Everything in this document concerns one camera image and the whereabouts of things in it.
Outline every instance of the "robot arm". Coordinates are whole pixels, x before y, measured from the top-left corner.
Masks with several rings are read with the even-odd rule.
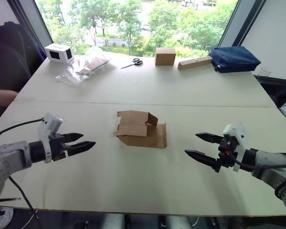
[[[241,122],[227,125],[224,137],[209,133],[196,135],[204,141],[219,144],[219,157],[215,159],[196,150],[186,150],[190,157],[212,167],[215,172],[219,172],[221,166],[233,167],[236,172],[239,169],[251,172],[252,176],[274,188],[286,207],[286,154],[246,149],[248,134]]]
[[[75,145],[66,144],[78,140],[83,135],[58,134],[61,123],[61,119],[46,114],[38,129],[39,141],[32,143],[22,141],[0,146],[0,194],[11,174],[31,167],[32,163],[57,161],[66,157],[65,151],[68,156],[72,156],[85,152],[95,145],[95,142],[88,141]]]

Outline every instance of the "scissors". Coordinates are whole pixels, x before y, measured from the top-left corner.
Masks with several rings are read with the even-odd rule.
[[[142,64],[143,64],[143,61],[140,61],[139,58],[134,58],[132,64],[129,64],[129,65],[123,67],[123,68],[127,68],[127,67],[132,66],[132,65],[142,65]]]

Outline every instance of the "window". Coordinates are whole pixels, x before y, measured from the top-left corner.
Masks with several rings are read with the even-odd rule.
[[[55,43],[75,54],[104,51],[154,56],[175,47],[178,57],[206,56],[225,31],[237,0],[35,0]]]

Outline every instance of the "folded blue fabric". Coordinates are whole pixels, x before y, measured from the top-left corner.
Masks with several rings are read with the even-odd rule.
[[[213,48],[209,55],[215,71],[220,73],[254,71],[261,63],[244,46]]]

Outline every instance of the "wooden block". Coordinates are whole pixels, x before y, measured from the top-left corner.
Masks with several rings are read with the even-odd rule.
[[[188,69],[188,68],[195,68],[195,67],[207,65],[211,62],[212,62],[212,57],[210,56],[191,59],[188,61],[181,61],[178,64],[178,69],[183,70],[183,69]]]
[[[156,48],[156,65],[174,65],[176,57],[175,48]]]

